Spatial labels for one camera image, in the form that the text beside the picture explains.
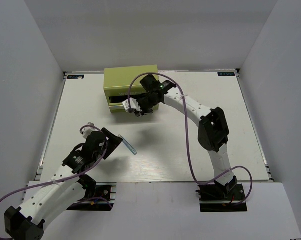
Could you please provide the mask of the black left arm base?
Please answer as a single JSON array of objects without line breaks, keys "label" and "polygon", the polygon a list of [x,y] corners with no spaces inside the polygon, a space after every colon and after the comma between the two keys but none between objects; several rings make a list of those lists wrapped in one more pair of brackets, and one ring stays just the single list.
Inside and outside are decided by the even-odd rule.
[{"label": "black left arm base", "polygon": [[72,204],[67,211],[110,212],[115,204],[117,183],[97,183],[91,198]]}]

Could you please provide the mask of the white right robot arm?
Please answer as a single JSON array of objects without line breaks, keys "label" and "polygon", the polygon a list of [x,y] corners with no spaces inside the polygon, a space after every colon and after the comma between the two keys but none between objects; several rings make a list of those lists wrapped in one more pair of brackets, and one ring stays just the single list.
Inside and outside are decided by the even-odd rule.
[{"label": "white right robot arm", "polygon": [[214,170],[214,185],[221,199],[229,199],[235,192],[237,177],[233,173],[228,156],[229,127],[224,111],[206,107],[184,93],[180,85],[171,77],[160,82],[157,73],[140,74],[143,93],[138,98],[129,97],[124,104],[129,113],[137,117],[150,115],[158,104],[170,106],[181,112],[185,120],[191,120],[198,128],[197,139],[201,147],[208,151]]}]

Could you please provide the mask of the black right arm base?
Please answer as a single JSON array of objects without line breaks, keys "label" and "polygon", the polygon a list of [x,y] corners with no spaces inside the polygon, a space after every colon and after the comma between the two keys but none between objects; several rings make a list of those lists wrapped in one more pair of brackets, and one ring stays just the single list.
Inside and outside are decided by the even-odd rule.
[{"label": "black right arm base", "polygon": [[230,194],[224,195],[214,184],[200,185],[195,191],[199,197],[201,213],[247,212],[246,197],[242,184],[237,184]]}]

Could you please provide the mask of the green metal drawer chest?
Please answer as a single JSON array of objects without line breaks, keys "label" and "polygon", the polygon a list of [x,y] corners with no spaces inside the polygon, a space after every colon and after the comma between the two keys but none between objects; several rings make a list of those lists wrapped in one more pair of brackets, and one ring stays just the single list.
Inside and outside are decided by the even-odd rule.
[{"label": "green metal drawer chest", "polygon": [[157,65],[142,65],[106,68],[104,70],[103,90],[112,114],[124,112],[122,102],[128,99],[130,84],[140,74],[158,72]]}]

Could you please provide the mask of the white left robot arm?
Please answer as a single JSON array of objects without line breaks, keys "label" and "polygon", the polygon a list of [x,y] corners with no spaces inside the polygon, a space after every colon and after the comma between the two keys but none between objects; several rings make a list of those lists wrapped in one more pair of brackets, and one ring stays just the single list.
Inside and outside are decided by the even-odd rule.
[{"label": "white left robot arm", "polygon": [[85,139],[74,147],[49,182],[17,208],[4,213],[6,233],[14,240],[40,240],[45,229],[72,205],[101,200],[96,181],[87,173],[107,159],[122,138],[106,128],[86,125],[80,133]]}]

